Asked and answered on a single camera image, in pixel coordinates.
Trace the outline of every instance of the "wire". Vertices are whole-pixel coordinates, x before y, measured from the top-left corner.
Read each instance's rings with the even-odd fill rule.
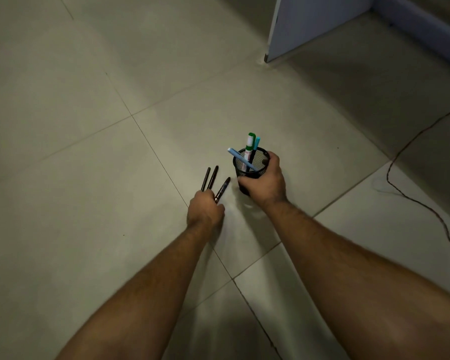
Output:
[[[427,132],[428,130],[430,130],[430,129],[432,129],[433,127],[435,127],[435,125],[437,125],[440,121],[442,121],[443,119],[445,119],[445,118],[447,118],[447,117],[449,117],[450,116],[450,112],[448,113],[448,114],[446,114],[446,115],[444,115],[444,116],[442,116],[442,117],[440,117],[439,119],[437,119],[433,124],[431,124],[430,126],[428,126],[428,127],[426,127],[425,129],[423,129],[423,130],[421,130],[418,134],[416,134],[415,135],[415,137],[413,138],[413,139],[411,139],[398,153],[397,153],[397,155],[394,157],[394,159],[391,161],[391,163],[390,163],[390,166],[388,167],[388,171],[387,171],[387,183],[388,184],[390,184],[390,186],[392,186],[393,188],[395,188],[398,192],[400,192],[400,194],[404,197],[404,198],[406,198],[406,199],[408,199],[408,200],[411,200],[411,201],[413,201],[413,202],[415,202],[415,203],[417,203],[417,204],[419,204],[419,205],[421,205],[421,206],[423,206],[423,207],[425,207],[428,211],[431,211],[437,218],[438,218],[438,220],[440,221],[440,223],[442,224],[442,226],[443,226],[443,229],[445,230],[445,234],[447,235],[447,239],[448,239],[448,242],[450,242],[450,230],[448,229],[448,226],[447,226],[447,224],[445,223],[445,221],[444,221],[444,219],[438,214],[438,212],[437,211],[435,211],[432,207],[429,207],[429,206],[427,206],[426,204],[424,204],[424,203],[422,203],[422,202],[420,202],[420,201],[418,201],[418,200],[416,200],[416,199],[413,199],[413,198],[411,198],[411,197],[408,197],[405,193],[403,193],[395,184],[393,184],[391,181],[390,181],[390,179],[389,179],[389,176],[390,176],[390,170],[392,169],[392,167],[393,167],[393,165],[395,164],[395,162],[397,161],[397,159],[398,159],[398,157],[420,136],[420,135],[422,135],[423,133],[425,133],[425,132]]]

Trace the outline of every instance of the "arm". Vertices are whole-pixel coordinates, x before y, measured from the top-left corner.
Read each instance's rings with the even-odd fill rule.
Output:
[[[211,190],[197,192],[186,230],[90,317],[57,360],[160,359],[200,254],[224,213]]]
[[[288,202],[278,157],[241,178],[272,221],[336,339],[353,359],[450,359],[450,294],[326,229]]]

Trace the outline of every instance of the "black mesh pen holder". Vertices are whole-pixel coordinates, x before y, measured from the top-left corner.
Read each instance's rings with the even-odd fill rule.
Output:
[[[239,153],[245,156],[245,149],[239,151]],[[253,169],[247,168],[246,165],[237,158],[233,158],[233,166],[235,167],[235,172],[237,177],[248,177],[254,180],[260,178],[266,171],[268,167],[268,163],[270,162],[270,155],[268,151],[262,148],[257,148],[256,151],[252,152],[252,156],[250,157],[250,163],[258,169],[256,172]],[[238,184],[240,187],[240,192],[250,196],[248,189]]]

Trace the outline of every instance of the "hand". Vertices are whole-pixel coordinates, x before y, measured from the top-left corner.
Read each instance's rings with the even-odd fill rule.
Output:
[[[215,203],[215,195],[212,190],[207,189],[204,192],[199,190],[188,205],[186,224],[190,226],[197,222],[210,222],[213,227],[216,227],[222,222],[224,216],[225,207]]]
[[[269,151],[268,154],[270,154],[270,162],[264,175],[258,179],[238,177],[240,185],[250,192],[250,197],[262,210],[265,210],[269,204],[287,200],[280,158],[272,151]]]

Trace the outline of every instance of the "pen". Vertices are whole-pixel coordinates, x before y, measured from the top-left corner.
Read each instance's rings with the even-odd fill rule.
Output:
[[[228,148],[227,151],[235,158],[237,158],[240,162],[245,164],[248,168],[253,169],[255,172],[258,172],[258,169],[254,167],[250,162],[248,162],[244,157],[242,157],[242,155],[238,151],[232,148]]]
[[[247,162],[250,162],[250,154],[252,154],[252,150],[253,150],[253,146],[255,145],[255,138],[257,136],[250,132],[248,133],[248,138],[246,140],[246,148],[245,148],[245,154],[244,157],[246,159]]]
[[[215,178],[217,178],[217,172],[218,172],[218,165],[215,167],[215,169],[213,170],[213,173],[211,174],[210,177],[210,182],[208,182],[208,190],[211,190],[212,187],[214,186],[214,182],[215,182]]]
[[[255,138],[255,143],[253,144],[252,154],[250,154],[250,159],[248,160],[252,164],[253,164],[253,159],[255,158],[255,154],[257,154],[257,148],[258,148],[259,143],[260,143],[260,136],[257,136]]]
[[[207,169],[207,174],[205,174],[205,179],[203,180],[203,183],[201,185],[201,191],[203,192],[205,190],[205,185],[207,184],[208,175],[210,174],[210,167]]]
[[[217,204],[218,201],[220,200],[220,198],[222,198],[222,196],[224,195],[225,190],[228,187],[228,184],[230,183],[231,178],[228,177],[225,181],[225,183],[222,184],[222,187],[220,187],[217,195],[215,196],[215,203]]]

